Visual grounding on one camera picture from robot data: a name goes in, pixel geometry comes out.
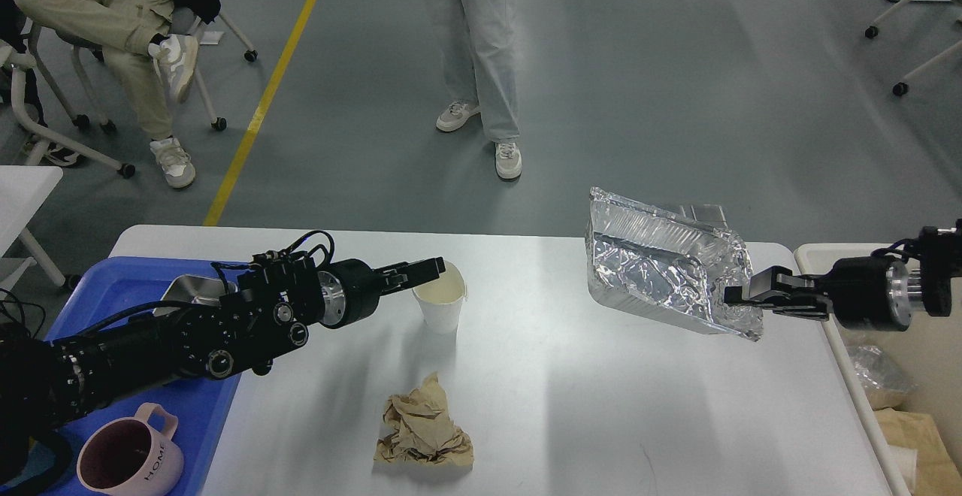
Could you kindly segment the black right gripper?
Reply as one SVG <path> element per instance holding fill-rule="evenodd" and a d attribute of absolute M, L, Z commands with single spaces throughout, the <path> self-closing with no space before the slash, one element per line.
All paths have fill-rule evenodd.
<path fill-rule="evenodd" d="M 847 329 L 907 331 L 912 321 L 909 270 L 892 256 L 840 259 L 822 277 L 795 276 L 772 266 L 750 277 L 745 285 L 726 286 L 729 307 L 760 307 L 783 316 L 825 322 L 835 319 Z"/>

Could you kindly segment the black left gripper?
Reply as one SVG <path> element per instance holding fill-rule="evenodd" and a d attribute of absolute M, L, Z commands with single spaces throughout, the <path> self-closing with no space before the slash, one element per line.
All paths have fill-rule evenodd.
<path fill-rule="evenodd" d="M 358 259 L 346 259 L 317 271 L 322 287 L 323 314 L 319 324 L 343 328 L 364 320 L 378 307 L 382 290 L 408 290 L 437 280 L 446 273 L 442 257 L 402 261 L 372 269 Z"/>

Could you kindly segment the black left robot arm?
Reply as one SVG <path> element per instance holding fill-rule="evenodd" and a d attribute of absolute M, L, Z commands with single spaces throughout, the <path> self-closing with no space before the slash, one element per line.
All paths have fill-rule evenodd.
<path fill-rule="evenodd" d="M 234 266 L 236 290 L 215 307 L 144 302 L 52 342 L 3 318 L 2 482 L 22 473 L 31 442 L 57 458 L 6 493 L 38 495 L 61 478 L 72 457 L 63 425 L 175 380 L 265 375 L 274 359 L 306 344 L 309 325 L 346 327 L 374 313 L 381 297 L 446 273 L 440 257 L 371 268 L 358 259 L 333 261 L 334 242 L 315 250 L 322 261 L 301 241 L 254 254 Z"/>

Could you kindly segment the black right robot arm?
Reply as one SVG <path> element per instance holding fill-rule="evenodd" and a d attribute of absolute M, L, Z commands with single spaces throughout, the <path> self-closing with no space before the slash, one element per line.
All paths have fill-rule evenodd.
<path fill-rule="evenodd" d="M 826 273 L 800 274 L 772 266 L 746 285 L 725 288 L 729 307 L 760 307 L 805 320 L 831 316 L 848 329 L 907 331 L 913 313 L 951 315 L 951 280 L 961 274 L 960 223 L 925 226 L 915 238 L 868 256 L 839 259 Z"/>

